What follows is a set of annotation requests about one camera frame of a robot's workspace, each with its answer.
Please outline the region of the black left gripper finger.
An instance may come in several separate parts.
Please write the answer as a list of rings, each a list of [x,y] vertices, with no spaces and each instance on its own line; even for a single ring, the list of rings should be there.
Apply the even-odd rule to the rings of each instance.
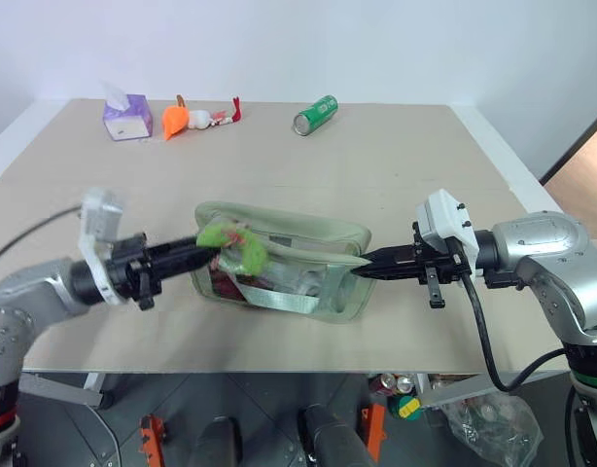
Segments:
[[[200,246],[196,236],[187,236],[151,246],[148,254],[153,263],[209,263],[217,255],[217,248]]]
[[[213,259],[210,255],[161,256],[151,261],[152,276],[155,281],[204,268]]]

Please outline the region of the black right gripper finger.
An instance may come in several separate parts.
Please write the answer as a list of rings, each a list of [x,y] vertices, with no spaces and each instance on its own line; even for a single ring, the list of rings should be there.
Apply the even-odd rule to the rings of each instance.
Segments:
[[[363,278],[374,280],[404,280],[419,278],[421,276],[421,268],[415,263],[411,264],[387,264],[387,263],[370,263],[365,266],[354,268],[351,272]]]
[[[382,247],[362,255],[376,266],[414,265],[416,249],[413,245]]]

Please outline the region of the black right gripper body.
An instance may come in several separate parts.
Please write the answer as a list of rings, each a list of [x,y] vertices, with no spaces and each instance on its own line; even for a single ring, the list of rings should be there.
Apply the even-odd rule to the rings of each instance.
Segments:
[[[464,275],[474,275],[464,245],[451,236],[444,240],[445,252],[431,246],[421,235],[419,223],[412,224],[415,243],[414,259],[419,267],[418,281],[428,288],[430,308],[444,308],[445,300],[439,286],[461,280]]]

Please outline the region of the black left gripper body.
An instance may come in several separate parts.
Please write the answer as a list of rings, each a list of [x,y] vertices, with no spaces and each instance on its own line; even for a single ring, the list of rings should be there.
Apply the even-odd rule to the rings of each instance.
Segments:
[[[144,233],[112,243],[106,266],[120,297],[133,300],[143,311],[155,306],[155,296],[161,293],[161,283],[155,277]]]

